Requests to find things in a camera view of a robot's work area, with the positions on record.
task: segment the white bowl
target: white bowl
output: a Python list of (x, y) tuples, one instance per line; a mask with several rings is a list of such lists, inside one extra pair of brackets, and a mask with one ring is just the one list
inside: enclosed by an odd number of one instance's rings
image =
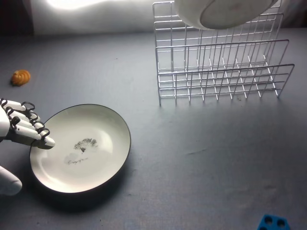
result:
[(226, 29), (248, 22), (277, 0), (175, 0), (175, 11), (197, 29)]
[(126, 122), (101, 105), (67, 108), (45, 126), (56, 145), (49, 150), (32, 147), (30, 162), (36, 178), (57, 192), (79, 193), (102, 185), (120, 170), (130, 152)]

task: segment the orange spiral pastry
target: orange spiral pastry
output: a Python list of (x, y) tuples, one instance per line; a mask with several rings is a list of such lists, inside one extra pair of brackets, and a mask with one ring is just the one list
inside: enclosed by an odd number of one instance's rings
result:
[(30, 79), (31, 74), (25, 69), (20, 69), (14, 72), (12, 76), (12, 84), (20, 86), (28, 83)]

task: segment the white robotic hand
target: white robotic hand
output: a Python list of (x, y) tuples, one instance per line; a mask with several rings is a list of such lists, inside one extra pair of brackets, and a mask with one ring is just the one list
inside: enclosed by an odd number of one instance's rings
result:
[[(18, 103), (0, 99), (0, 142), (4, 139), (24, 145), (50, 149), (55, 146), (50, 131), (33, 112), (32, 103)], [(0, 166), (0, 195), (15, 195), (22, 188), (20, 180)]]

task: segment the dish rack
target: dish rack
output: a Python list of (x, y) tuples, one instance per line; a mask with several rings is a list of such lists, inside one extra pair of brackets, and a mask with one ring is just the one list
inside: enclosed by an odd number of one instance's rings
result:
[(198, 30), (183, 23), (174, 1), (153, 4), (159, 103), (162, 98), (237, 94), (279, 97), (294, 64), (281, 64), (289, 40), (276, 40), (283, 19), (277, 2), (238, 27)]

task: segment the plate rim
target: plate rim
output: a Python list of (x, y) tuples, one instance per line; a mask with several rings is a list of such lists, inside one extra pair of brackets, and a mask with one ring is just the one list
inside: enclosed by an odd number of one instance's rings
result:
[(97, 105), (97, 106), (101, 106), (101, 107), (107, 108), (107, 109), (113, 111), (114, 113), (116, 113), (116, 114), (125, 122), (125, 124), (126, 124), (126, 126), (127, 126), (127, 129), (128, 129), (128, 132), (129, 132), (129, 138), (130, 138), (130, 145), (129, 145), (128, 154), (127, 154), (127, 156), (126, 156), (126, 159), (125, 159), (124, 163), (121, 165), (121, 167), (118, 169), (118, 171), (117, 171), (113, 176), (111, 176), (108, 180), (106, 180), (105, 182), (103, 182), (102, 184), (100, 184), (100, 185), (98, 185), (98, 186), (96, 186), (96, 187), (93, 187), (93, 188), (90, 188), (90, 189), (87, 189), (87, 190), (84, 190), (84, 191), (72, 192), (72, 193), (69, 193), (69, 192), (61, 192), (61, 191), (57, 191), (57, 190), (55, 190), (55, 189), (52, 189), (52, 188), (46, 186), (45, 184), (43, 184), (43, 183), (37, 178), (37, 176), (35, 175), (35, 173), (34, 173), (34, 171), (33, 171), (33, 167), (32, 167), (32, 164), (31, 164), (31, 159), (30, 159), (30, 158), (31, 158), (31, 149), (32, 149), (32, 147), (33, 147), (33, 146), (31, 146), (31, 147), (30, 147), (30, 150), (29, 150), (29, 163), (30, 163), (30, 166), (31, 166), (32, 174), (34, 175), (35, 179), (36, 179), (41, 185), (43, 185), (45, 188), (47, 188), (47, 189), (49, 189), (49, 190), (51, 190), (51, 191), (53, 191), (53, 192), (56, 192), (56, 193), (59, 193), (59, 194), (63, 194), (63, 195), (68, 195), (68, 194), (75, 194), (75, 195), (76, 195), (76, 194), (84, 194), (84, 193), (93, 191), (93, 190), (95, 190), (95, 189), (98, 189), (99, 187), (102, 187), (103, 185), (107, 184), (110, 180), (112, 180), (112, 178), (114, 178), (114, 177), (120, 172), (120, 170), (121, 170), (121, 169), (123, 168), (123, 166), (126, 164), (127, 159), (128, 159), (128, 157), (129, 157), (129, 155), (130, 155), (130, 151), (131, 151), (132, 139), (131, 139), (131, 132), (130, 132), (130, 129), (129, 129), (129, 126), (128, 126), (127, 122), (125, 121), (125, 119), (124, 119), (119, 113), (117, 113), (115, 110), (113, 110), (113, 109), (111, 109), (111, 108), (109, 108), (109, 107), (107, 107), (107, 106), (104, 106), (104, 105), (101, 105), (101, 104), (93, 104), (93, 103), (77, 104), (77, 105), (73, 105), (73, 106), (70, 106), (70, 107), (67, 107), (67, 108), (65, 108), (65, 109), (62, 109), (62, 110), (58, 111), (57, 113), (55, 113), (54, 115), (52, 115), (50, 118), (48, 118), (47, 121), (50, 120), (51, 118), (53, 118), (55, 115), (59, 114), (60, 112), (64, 111), (64, 110), (67, 110), (67, 109), (70, 109), (70, 108), (73, 108), (73, 107), (77, 107), (77, 106), (81, 106), (81, 105)]

